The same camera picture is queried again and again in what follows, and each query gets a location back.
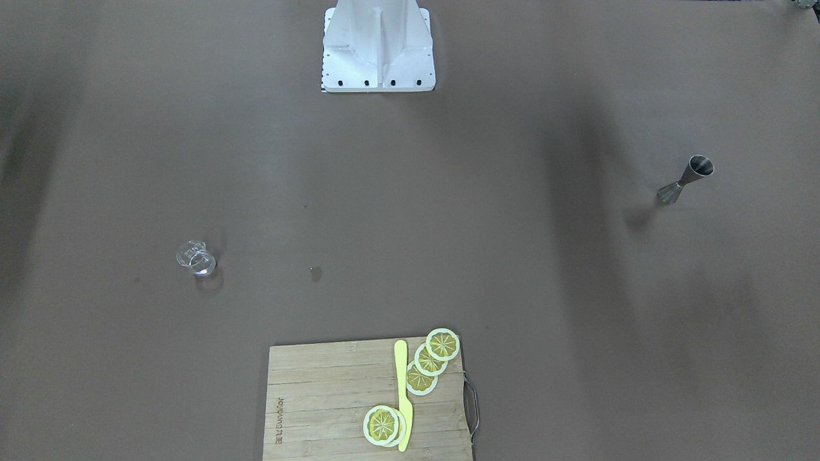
water spot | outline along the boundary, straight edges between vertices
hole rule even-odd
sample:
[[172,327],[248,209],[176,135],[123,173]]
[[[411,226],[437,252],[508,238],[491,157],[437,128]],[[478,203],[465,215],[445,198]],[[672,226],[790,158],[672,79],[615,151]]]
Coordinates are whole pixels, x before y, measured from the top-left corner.
[[313,283],[321,280],[321,266],[314,266],[310,268],[310,278]]

white bracket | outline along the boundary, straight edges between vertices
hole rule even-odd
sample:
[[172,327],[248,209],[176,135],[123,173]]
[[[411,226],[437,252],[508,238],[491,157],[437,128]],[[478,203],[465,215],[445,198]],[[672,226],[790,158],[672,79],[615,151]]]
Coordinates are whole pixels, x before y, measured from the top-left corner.
[[339,0],[325,11],[321,88],[330,93],[435,87],[430,12],[416,0]]

yellow knife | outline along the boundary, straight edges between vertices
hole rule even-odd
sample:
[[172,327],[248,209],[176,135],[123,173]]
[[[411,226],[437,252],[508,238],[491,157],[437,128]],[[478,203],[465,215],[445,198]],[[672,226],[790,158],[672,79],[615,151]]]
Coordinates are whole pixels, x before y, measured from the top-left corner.
[[393,344],[393,355],[396,358],[396,378],[399,381],[399,413],[404,416],[404,421],[408,428],[404,432],[404,438],[399,442],[399,451],[405,451],[410,441],[410,430],[412,429],[412,404],[408,400],[408,343],[405,340],[398,340]]

white mounting plate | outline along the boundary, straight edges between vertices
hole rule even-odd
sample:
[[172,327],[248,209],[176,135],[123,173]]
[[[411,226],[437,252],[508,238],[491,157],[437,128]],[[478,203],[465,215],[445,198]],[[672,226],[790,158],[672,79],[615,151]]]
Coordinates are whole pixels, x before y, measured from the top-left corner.
[[[325,32],[336,8],[325,11]],[[430,12],[418,8],[430,33]],[[432,46],[408,49],[388,63],[381,84],[376,65],[351,57],[348,49],[324,47],[321,90],[328,93],[375,93],[431,91],[435,88]]]

cutting board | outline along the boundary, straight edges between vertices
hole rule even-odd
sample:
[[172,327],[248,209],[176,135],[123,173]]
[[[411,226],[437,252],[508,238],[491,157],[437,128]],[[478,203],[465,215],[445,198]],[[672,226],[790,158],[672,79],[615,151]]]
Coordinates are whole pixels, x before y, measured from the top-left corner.
[[[390,340],[271,347],[262,459],[292,461],[472,461],[464,412],[461,354],[439,383],[413,403],[407,451],[371,445],[362,434],[367,410],[399,407]],[[424,337],[408,342],[408,360]]]

